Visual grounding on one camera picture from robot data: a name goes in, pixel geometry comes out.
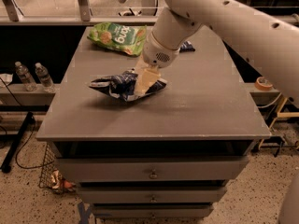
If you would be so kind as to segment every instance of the table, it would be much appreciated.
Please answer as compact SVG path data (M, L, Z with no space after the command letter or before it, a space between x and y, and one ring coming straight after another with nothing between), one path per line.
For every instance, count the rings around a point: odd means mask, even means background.
M163 91L125 103L92 90L138 58L96 47L87 28L36 138L102 219L206 217L271 133L221 39L207 27L161 70Z

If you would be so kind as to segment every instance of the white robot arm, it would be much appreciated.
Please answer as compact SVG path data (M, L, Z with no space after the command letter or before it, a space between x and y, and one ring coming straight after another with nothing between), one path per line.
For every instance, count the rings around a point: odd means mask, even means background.
M182 43L205 25L299 106L297 27L235 0L165 2L168 7L159 16L143 49L142 57L149 67L167 67L178 56ZM145 75L138 76L139 82Z

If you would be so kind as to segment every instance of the clear water bottle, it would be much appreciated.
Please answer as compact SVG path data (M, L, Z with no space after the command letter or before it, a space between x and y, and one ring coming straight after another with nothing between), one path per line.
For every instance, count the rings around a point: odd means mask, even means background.
M23 85L25 86L25 89L28 91L35 91L37 88L36 81L31 76L27 66L20 62L15 62L15 65L16 73L21 80L21 83L23 83Z
M40 83L44 87L44 91L55 93L55 85L51 76L49 75L48 69L41 63L36 63L36 74L39 78Z

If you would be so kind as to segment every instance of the floor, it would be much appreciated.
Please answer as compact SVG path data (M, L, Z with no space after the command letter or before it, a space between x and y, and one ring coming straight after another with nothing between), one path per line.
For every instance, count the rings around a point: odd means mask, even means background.
M2 115L0 125L9 131L18 130L23 114ZM79 223L99 224L87 211L79 212L79 208L88 209L76 192L55 194L51 189L39 187L41 168L24 169L43 163L46 143L38 142L35 134L44 115L35 114L36 126L29 127L21 146L28 143L18 155L18 164L12 161L9 174L0 174L0 224L7 223ZM299 152L292 147L299 135L297 123L279 121L275 125L275 133L285 135L289 147L280 150L274 157L276 148L262 148L257 153L249 154L249 164L239 177L227 185L227 193L214 203L214 211L203 220L195 218L183 219L125 219L107 220L106 224L277 224L279 208L284 195L295 174L299 170ZM6 155L9 142L1 143L0 162Z

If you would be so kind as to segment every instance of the drawer knob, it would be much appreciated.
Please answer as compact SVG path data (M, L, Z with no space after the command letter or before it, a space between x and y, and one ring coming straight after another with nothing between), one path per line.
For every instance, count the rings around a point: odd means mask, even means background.
M149 175L149 178L150 179L157 179L158 178L155 169L151 170L151 174Z
M155 198L155 196L152 196L150 199L150 203L157 203L157 199Z

